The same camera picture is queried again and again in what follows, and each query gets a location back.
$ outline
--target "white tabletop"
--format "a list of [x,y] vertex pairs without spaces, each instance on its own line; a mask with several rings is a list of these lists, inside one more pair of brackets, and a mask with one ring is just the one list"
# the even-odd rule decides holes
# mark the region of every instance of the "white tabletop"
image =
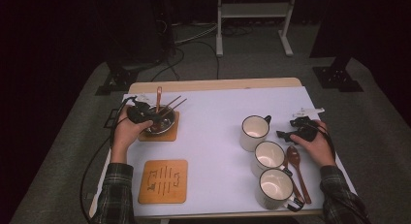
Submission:
[[[155,94],[136,94],[154,104]],[[293,113],[301,108],[313,109],[305,87],[250,88],[187,92],[163,92],[162,103],[175,97],[187,101],[180,112],[175,142],[135,142],[128,151],[128,164],[134,167],[133,203],[137,217],[170,218],[176,216],[294,215],[321,213],[324,196],[319,188],[320,174],[307,152],[299,145],[300,169],[312,199],[311,205],[293,213],[285,208],[274,212],[261,208],[254,198],[258,179],[251,173],[252,152],[238,143],[240,125],[248,115],[271,115],[267,140],[285,150],[289,143],[276,137],[275,131],[295,131],[290,125]],[[142,170],[148,160],[185,159],[188,162],[187,199],[183,204],[142,205],[138,202]],[[339,159],[339,168],[345,174]],[[293,176],[298,188],[297,174]],[[351,181],[346,175],[351,189]]]

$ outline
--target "plaid shirt sleeve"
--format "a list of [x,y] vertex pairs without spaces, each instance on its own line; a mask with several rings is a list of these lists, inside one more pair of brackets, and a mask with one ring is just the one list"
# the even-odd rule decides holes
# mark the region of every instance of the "plaid shirt sleeve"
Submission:
[[133,167],[110,163],[103,181],[97,210],[91,223],[135,224],[131,183]]
[[370,223],[363,202],[350,191],[344,174],[337,167],[322,167],[321,179],[326,223]]

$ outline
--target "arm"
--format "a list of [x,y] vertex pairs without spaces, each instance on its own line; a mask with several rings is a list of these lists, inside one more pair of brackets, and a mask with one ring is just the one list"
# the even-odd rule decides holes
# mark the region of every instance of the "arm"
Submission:
[[131,193],[133,167],[126,164],[127,150],[152,121],[134,124],[127,118],[127,109],[128,106],[121,112],[114,132],[110,163],[91,223],[135,223]]
[[[326,124],[319,120],[317,123],[321,126],[319,131],[328,135]],[[312,142],[305,141],[296,135],[290,137],[294,142],[302,145],[320,166],[320,187],[325,196],[323,210],[326,223],[369,223],[363,202],[350,191],[343,173],[333,160],[332,150],[322,133],[318,132]]]

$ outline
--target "white mug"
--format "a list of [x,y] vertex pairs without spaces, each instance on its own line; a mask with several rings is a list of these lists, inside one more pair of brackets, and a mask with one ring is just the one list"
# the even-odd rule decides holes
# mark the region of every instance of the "white mug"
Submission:
[[293,182],[290,177],[278,169],[265,170],[255,190],[257,202],[266,209],[277,209],[281,206],[297,212],[304,203],[293,195]]
[[282,164],[284,163],[285,153],[278,144],[270,141],[259,143],[254,152],[254,159],[251,161],[251,171],[254,176],[260,177],[263,171],[267,169],[279,169],[288,176],[292,176],[290,172]]
[[254,151],[257,144],[264,141],[269,133],[271,116],[250,115],[242,121],[239,144],[247,151]]

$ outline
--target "cork coaster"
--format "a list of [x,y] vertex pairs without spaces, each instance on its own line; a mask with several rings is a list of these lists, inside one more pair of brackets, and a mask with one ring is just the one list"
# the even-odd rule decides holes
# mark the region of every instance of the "cork coaster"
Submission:
[[139,135],[139,140],[141,142],[174,142],[177,139],[178,121],[179,112],[175,112],[174,125],[166,133],[153,135],[147,132],[142,132]]
[[140,186],[140,204],[181,204],[187,195],[186,160],[145,162]]

